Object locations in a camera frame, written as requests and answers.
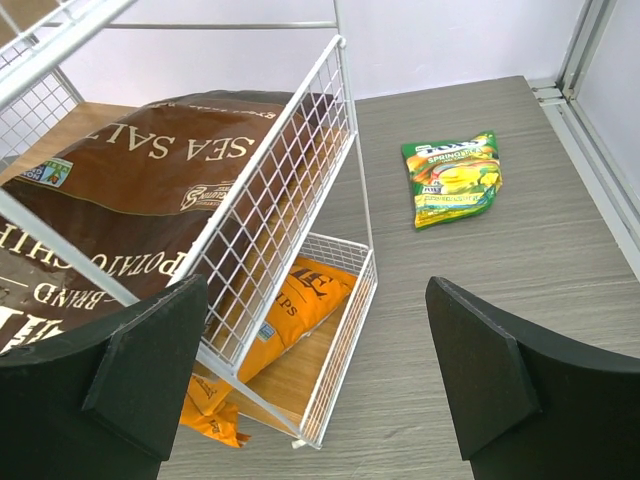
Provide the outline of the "orange honey dijon chips bag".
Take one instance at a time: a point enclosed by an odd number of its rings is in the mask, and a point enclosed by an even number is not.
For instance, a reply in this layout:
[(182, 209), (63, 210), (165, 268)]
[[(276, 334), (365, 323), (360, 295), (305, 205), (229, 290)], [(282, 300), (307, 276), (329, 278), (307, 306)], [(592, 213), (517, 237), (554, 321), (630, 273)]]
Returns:
[[(247, 383), (333, 314), (352, 293), (357, 277), (299, 256), (262, 323), (238, 379)], [(238, 431), (238, 406), (227, 400), (232, 386), (193, 374), (179, 423), (233, 448), (250, 439)]]

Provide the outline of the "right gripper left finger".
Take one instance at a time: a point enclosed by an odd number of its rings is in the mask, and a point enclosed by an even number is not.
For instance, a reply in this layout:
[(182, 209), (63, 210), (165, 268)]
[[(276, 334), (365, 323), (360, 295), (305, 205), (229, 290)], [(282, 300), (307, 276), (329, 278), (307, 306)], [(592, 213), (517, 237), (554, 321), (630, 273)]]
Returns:
[(2, 478), (156, 478), (172, 451), (206, 306), (206, 282), (193, 275), (2, 354)]

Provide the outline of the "green yellow snack bag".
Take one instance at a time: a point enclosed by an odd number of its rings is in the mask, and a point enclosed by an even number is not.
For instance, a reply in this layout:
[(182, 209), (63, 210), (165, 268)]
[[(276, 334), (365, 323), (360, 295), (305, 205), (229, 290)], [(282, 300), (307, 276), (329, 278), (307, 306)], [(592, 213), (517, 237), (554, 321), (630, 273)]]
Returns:
[(492, 206), (503, 184), (495, 132), (467, 140), (401, 146), (414, 204), (414, 227), (478, 215)]

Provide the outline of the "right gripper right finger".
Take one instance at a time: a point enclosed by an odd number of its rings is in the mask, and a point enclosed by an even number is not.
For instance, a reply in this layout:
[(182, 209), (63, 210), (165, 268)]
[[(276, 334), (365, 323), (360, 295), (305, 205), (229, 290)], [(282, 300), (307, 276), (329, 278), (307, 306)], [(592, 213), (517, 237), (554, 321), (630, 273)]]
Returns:
[(639, 360), (506, 312), (443, 278), (428, 321), (476, 479), (636, 479)]

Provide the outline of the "brown Kettle sea salt bag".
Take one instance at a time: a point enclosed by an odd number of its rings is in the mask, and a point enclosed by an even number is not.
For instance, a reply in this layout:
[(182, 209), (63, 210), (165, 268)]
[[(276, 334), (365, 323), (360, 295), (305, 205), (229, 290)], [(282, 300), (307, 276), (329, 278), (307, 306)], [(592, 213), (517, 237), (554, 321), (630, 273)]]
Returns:
[[(136, 297), (162, 291), (290, 100), (214, 90), (145, 105), (8, 180), (15, 200)], [(338, 110), (308, 93), (235, 199), (197, 272), (223, 314), (253, 243)], [(119, 303), (15, 222), (1, 222), (3, 350), (75, 329)]]

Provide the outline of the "white wire shelf rack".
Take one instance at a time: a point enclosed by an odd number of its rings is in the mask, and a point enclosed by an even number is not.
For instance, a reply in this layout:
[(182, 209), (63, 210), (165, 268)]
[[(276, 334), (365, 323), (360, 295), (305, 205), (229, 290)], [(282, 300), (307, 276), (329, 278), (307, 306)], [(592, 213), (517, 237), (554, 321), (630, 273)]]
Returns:
[(374, 249), (312, 232), (361, 152), (335, 35), (292, 92), (89, 103), (62, 61), (122, 1), (1, 7), (1, 348), (203, 281), (190, 401), (319, 448), (378, 284)]

